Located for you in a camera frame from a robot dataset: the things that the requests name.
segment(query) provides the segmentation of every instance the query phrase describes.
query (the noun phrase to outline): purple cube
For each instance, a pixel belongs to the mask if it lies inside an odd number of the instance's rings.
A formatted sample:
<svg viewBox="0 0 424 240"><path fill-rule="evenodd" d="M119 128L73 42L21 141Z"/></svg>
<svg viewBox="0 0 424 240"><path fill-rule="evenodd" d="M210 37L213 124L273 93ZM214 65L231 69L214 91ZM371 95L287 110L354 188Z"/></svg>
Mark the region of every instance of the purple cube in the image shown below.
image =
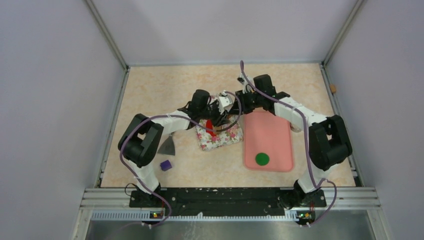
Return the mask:
<svg viewBox="0 0 424 240"><path fill-rule="evenodd" d="M160 163L160 168L162 169L162 171L172 169L171 162L169 160L163 161L162 163Z"/></svg>

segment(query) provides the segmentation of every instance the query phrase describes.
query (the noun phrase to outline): gray floor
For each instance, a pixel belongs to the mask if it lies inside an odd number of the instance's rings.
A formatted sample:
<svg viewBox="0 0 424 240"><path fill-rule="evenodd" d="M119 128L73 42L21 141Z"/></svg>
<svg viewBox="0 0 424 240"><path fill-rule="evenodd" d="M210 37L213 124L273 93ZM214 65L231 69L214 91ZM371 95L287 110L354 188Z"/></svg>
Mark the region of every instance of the gray floor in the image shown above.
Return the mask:
<svg viewBox="0 0 424 240"><path fill-rule="evenodd" d="M374 240L367 212L331 211L311 228L293 222L167 222L149 230L127 221L92 221L86 240Z"/></svg>

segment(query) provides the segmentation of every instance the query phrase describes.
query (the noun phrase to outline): green circle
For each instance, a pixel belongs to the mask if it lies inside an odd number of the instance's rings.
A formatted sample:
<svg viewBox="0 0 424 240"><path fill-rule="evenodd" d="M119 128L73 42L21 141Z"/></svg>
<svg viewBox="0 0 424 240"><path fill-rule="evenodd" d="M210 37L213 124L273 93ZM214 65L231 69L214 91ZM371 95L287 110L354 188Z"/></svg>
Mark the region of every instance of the green circle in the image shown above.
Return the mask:
<svg viewBox="0 0 424 240"><path fill-rule="evenodd" d="M265 166L270 162L270 157L266 153L258 153L255 157L256 163L260 166Z"/></svg>

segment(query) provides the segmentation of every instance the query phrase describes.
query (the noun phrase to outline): white wall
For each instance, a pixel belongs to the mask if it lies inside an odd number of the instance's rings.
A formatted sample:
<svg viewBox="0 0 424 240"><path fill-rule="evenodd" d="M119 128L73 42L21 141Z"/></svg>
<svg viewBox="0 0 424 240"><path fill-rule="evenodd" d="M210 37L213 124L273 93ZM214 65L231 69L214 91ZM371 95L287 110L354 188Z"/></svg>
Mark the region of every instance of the white wall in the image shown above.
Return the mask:
<svg viewBox="0 0 424 240"><path fill-rule="evenodd" d="M0 238L71 236L123 70L82 0L0 1Z"/></svg>
<svg viewBox="0 0 424 240"><path fill-rule="evenodd" d="M396 239L424 239L424 1L367 1L329 66L363 180Z"/></svg>
<svg viewBox="0 0 424 240"><path fill-rule="evenodd" d="M356 0L94 0L129 65L321 61Z"/></svg>

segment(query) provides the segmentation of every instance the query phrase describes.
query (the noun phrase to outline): floral pillow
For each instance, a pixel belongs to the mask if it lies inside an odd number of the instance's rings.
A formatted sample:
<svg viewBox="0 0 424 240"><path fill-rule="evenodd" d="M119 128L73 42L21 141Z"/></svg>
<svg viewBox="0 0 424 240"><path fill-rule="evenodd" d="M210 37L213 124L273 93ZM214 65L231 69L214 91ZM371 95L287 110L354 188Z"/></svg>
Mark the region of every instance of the floral pillow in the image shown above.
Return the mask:
<svg viewBox="0 0 424 240"><path fill-rule="evenodd" d="M233 115L229 118L230 123L225 124L222 128L228 127L232 122L237 119L237 116ZM199 124L202 126L206 126L206 120L200 120ZM239 123L236 123L232 128L223 131L223 132L215 132L216 136L212 136L204 128L199 126L195 127L197 139L199 140L200 148L203 151L209 151L212 149L216 149L222 146L235 144L240 141L243 141L243 130L240 127Z"/></svg>

